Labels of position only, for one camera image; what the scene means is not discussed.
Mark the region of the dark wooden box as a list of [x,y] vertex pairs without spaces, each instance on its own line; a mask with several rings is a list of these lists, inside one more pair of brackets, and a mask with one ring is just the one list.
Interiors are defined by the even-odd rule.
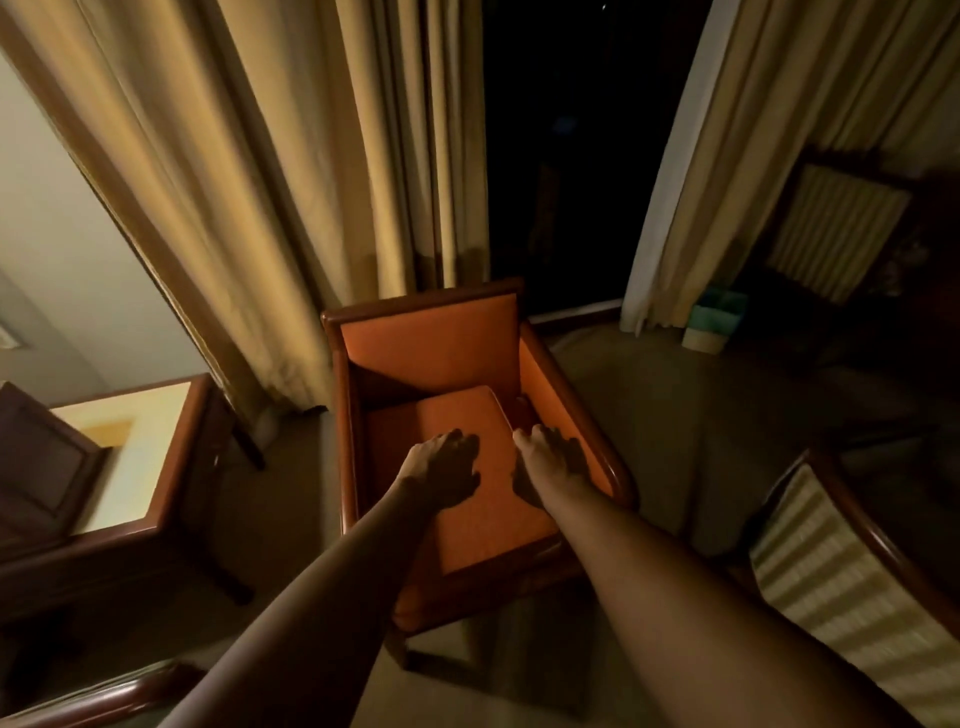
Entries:
[[0,381],[0,564],[71,537],[111,451]]

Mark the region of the dark window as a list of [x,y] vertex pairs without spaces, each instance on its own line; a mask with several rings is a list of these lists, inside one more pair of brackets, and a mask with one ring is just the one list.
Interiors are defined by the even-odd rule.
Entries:
[[623,297],[723,0],[483,0],[491,275],[547,314]]

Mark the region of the person's right forearm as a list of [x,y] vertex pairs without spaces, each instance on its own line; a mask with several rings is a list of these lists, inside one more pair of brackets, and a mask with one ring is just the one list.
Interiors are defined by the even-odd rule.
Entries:
[[564,479],[539,495],[674,728],[922,728],[848,662],[593,486]]

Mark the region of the person's left forearm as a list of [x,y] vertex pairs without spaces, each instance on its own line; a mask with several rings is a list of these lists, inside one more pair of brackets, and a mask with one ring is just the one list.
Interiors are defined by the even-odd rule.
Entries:
[[247,626],[158,728],[347,728],[426,530],[450,494],[405,476]]

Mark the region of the beige curtain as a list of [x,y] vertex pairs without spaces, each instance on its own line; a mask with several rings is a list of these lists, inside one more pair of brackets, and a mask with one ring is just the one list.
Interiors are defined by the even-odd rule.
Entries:
[[683,326],[759,240],[801,151],[960,167],[960,0],[713,0],[633,257],[619,328]]
[[0,0],[0,49],[247,424],[331,404],[322,311],[490,278],[483,0]]

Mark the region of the wooden side table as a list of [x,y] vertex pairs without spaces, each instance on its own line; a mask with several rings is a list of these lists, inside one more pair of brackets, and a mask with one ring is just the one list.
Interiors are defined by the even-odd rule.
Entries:
[[111,452],[71,537],[0,564],[0,627],[180,566],[206,575],[237,604],[253,599],[187,515],[191,501],[200,513],[211,504],[232,443],[253,467],[266,468],[211,375],[46,408]]

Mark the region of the person's right hand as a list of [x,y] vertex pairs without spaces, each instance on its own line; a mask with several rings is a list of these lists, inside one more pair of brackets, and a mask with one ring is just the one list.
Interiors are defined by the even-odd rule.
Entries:
[[558,428],[542,424],[517,428],[511,437],[516,455],[511,489],[525,504],[554,516],[558,505],[594,487],[577,438],[565,438]]

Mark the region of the person's left hand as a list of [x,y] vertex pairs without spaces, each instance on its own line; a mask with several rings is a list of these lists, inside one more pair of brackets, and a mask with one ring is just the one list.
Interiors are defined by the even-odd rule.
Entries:
[[414,444],[391,486],[433,515],[471,498],[481,483],[480,441],[460,429]]

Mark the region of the teal and white waste bin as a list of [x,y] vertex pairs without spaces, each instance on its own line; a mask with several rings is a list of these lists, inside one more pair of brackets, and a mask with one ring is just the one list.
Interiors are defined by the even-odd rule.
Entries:
[[692,306],[680,346],[689,351],[720,355],[737,332],[749,306],[748,294],[708,286]]

